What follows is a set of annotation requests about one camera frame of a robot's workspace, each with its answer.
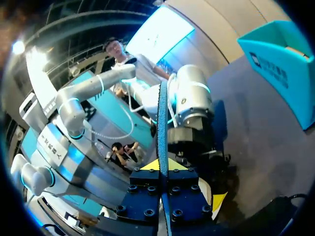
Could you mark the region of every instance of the gray cylinder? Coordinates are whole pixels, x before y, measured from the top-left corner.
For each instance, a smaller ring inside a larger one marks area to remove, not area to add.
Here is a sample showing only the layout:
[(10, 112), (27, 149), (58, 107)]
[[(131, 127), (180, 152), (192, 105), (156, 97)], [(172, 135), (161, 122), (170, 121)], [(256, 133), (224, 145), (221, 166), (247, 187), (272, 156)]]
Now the gray cylinder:
[(44, 167), (36, 168), (26, 163), (21, 170), (21, 180), (35, 196), (40, 196), (45, 188), (53, 184), (53, 175)]
[(178, 91), (176, 113), (179, 124), (190, 117), (214, 114), (210, 90), (202, 70), (195, 65), (184, 65), (177, 73)]
[(80, 137), (84, 130), (85, 112), (77, 98), (70, 98), (62, 103), (58, 110), (60, 117), (71, 137)]

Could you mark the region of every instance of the chinese characters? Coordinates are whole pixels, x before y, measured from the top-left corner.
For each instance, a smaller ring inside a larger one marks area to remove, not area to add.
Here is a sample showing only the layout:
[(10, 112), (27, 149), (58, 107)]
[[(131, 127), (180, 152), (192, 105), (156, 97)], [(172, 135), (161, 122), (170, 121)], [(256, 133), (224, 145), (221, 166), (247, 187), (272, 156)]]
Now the chinese characters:
[(57, 150), (53, 147), (53, 145), (51, 143), (49, 143), (48, 139), (45, 138), (45, 136), (43, 134), (40, 135), (42, 140), (44, 140), (45, 145), (48, 147), (49, 150), (51, 150), (51, 152), (57, 156), (58, 160), (60, 160), (61, 155), (59, 155), (57, 153)]

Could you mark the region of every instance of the ceiling light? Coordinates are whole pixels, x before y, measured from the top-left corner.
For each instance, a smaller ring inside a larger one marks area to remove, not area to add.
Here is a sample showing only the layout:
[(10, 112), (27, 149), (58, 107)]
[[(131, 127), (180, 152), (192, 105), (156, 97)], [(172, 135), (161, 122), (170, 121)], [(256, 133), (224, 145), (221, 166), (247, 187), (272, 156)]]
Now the ceiling light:
[(22, 41), (16, 41), (12, 46), (12, 52), (15, 55), (20, 55), (25, 51), (25, 46)]

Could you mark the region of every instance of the bolt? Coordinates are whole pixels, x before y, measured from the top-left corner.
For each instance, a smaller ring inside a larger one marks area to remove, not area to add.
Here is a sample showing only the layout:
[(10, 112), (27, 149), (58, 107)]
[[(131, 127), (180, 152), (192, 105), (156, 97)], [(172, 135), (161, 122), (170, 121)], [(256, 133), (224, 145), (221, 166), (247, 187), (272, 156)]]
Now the bolt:
[(116, 207), (116, 214), (117, 215), (124, 215), (126, 213), (126, 207), (123, 205), (118, 205)]
[(154, 186), (148, 187), (148, 193), (150, 195), (154, 195), (156, 192), (157, 192), (157, 188), (156, 187), (154, 187)]
[(199, 188), (199, 186), (197, 184), (192, 185), (190, 188), (195, 193), (200, 192), (200, 188)]
[(132, 184), (132, 185), (129, 186), (128, 192), (136, 193), (137, 191), (138, 191), (137, 185)]
[(212, 212), (212, 207), (210, 205), (204, 205), (202, 207), (202, 213), (209, 213)]
[(144, 215), (146, 216), (146, 217), (152, 217), (152, 216), (154, 216), (156, 214), (156, 212), (154, 211), (154, 210), (152, 210), (152, 209), (146, 209), (145, 211), (144, 211)]
[(212, 206), (210, 206), (210, 205), (204, 205), (203, 207), (202, 207), (202, 214), (204, 215), (204, 216), (212, 216)]
[(173, 210), (173, 214), (172, 214), (172, 220), (173, 221), (179, 221), (183, 218), (183, 211), (180, 209), (177, 210)]
[(176, 186), (172, 188), (171, 194), (177, 195), (181, 192), (181, 188)]

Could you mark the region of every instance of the person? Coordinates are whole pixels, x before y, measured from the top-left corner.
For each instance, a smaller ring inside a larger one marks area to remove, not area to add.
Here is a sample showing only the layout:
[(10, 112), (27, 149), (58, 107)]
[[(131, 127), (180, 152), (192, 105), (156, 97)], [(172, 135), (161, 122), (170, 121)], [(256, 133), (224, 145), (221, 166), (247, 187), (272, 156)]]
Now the person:
[(139, 147), (139, 143), (135, 142), (123, 146), (121, 143), (116, 142), (112, 144), (112, 151), (115, 157), (112, 158), (116, 160), (118, 158), (119, 162), (126, 169), (133, 171), (134, 168), (138, 167), (141, 162), (141, 157), (136, 155), (135, 151)]
[[(158, 85), (163, 80), (168, 80), (169, 75), (161, 69), (159, 66), (151, 62), (144, 55), (130, 55), (124, 51), (123, 45), (114, 37), (109, 38), (104, 46), (103, 50), (115, 59), (115, 65), (112, 68), (116, 68), (124, 65), (132, 58), (136, 58), (134, 63), (136, 67), (136, 77), (138, 80), (142, 80), (150, 86)], [(120, 83), (114, 86), (114, 93), (122, 98), (126, 103), (129, 103), (127, 91), (123, 89)], [(131, 97), (131, 107), (136, 109), (139, 104)], [(150, 118), (144, 110), (138, 111), (142, 117)]]

